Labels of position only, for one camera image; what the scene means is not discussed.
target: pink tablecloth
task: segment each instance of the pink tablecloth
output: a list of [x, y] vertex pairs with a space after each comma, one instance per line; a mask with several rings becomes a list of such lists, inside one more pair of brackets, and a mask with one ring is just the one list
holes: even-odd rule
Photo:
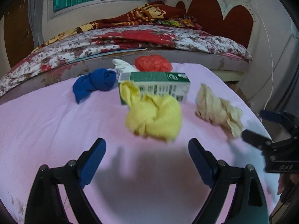
[[[117, 89], [94, 92], [77, 105], [72, 92], [76, 78], [21, 96], [0, 106], [0, 198], [11, 215], [24, 222], [25, 206], [40, 165], [64, 165], [77, 159], [98, 137], [107, 152], [95, 177], [84, 191], [105, 224], [190, 224], [201, 209], [209, 188], [205, 186], [188, 154], [188, 141], [197, 138], [217, 159], [244, 167], [253, 164], [261, 179], [269, 212], [278, 201], [278, 175], [263, 171], [261, 153], [235, 139], [230, 143], [222, 129], [195, 116], [195, 97], [201, 83], [217, 96], [243, 110], [245, 128], [269, 136], [262, 124], [210, 70], [198, 64], [175, 64], [191, 81], [182, 105], [183, 126], [168, 145], [132, 135], [124, 126], [128, 112], [120, 105]], [[233, 188], [218, 219], [225, 220]], [[70, 221], [76, 223], [69, 203]]]

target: bed frame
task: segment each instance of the bed frame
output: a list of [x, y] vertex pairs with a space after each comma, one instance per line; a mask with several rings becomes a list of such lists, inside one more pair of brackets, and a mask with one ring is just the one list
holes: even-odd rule
[[[226, 6], [223, 0], [181, 0], [176, 8], [183, 9], [197, 19], [204, 31], [230, 38], [244, 45], [253, 54], [258, 38], [259, 23], [246, 3], [235, 2]], [[0, 97], [0, 105], [42, 87], [90, 73], [98, 68], [114, 68], [112, 59], [118, 58], [134, 64], [134, 59], [150, 54], [159, 54], [170, 62], [202, 64], [225, 82], [239, 81], [249, 68], [249, 63], [221, 55], [188, 52], [181, 50], [148, 49], [129, 52], [99, 54], [40, 74]]]

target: screw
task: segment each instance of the screw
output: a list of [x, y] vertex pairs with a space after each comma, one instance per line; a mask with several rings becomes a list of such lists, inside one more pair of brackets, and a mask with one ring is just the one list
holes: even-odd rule
[[272, 155], [272, 156], [270, 157], [270, 160], [271, 160], [271, 161], [275, 161], [275, 160], [276, 160], [276, 156]]
[[226, 162], [223, 161], [223, 160], [218, 160], [218, 164], [221, 166], [221, 167], [224, 167], [226, 165]]
[[71, 161], [69, 161], [68, 162], [68, 165], [70, 166], [70, 167], [73, 167], [73, 166], [75, 166], [76, 165], [76, 160], [71, 160]]
[[41, 171], [44, 171], [44, 170], [46, 170], [46, 169], [47, 169], [47, 165], [46, 165], [46, 164], [41, 165], [41, 166], [39, 167], [39, 170], [41, 170]]
[[248, 164], [247, 165], [247, 168], [250, 170], [250, 171], [253, 171], [255, 169], [255, 167], [251, 164]]

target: yellow cloth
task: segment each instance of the yellow cloth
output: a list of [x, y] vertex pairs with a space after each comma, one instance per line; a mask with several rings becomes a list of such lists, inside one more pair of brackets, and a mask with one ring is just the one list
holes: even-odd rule
[[197, 94], [197, 114], [202, 119], [214, 125], [221, 125], [229, 130], [234, 138], [242, 133], [242, 110], [234, 107], [225, 99], [215, 96], [213, 91], [205, 84], [201, 84]]
[[122, 99], [130, 107], [126, 118], [130, 132], [166, 141], [176, 139], [182, 125], [182, 113], [174, 97], [145, 95], [141, 99], [139, 88], [132, 81], [122, 82], [119, 89]]

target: headboard cushion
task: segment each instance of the headboard cushion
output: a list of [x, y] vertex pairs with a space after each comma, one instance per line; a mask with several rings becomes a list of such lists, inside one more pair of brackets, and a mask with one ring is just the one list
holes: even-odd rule
[[[185, 4], [179, 1], [176, 7], [182, 9]], [[246, 7], [225, 7], [222, 0], [192, 0], [187, 13], [197, 19], [203, 31], [230, 38], [248, 48], [254, 20]]]

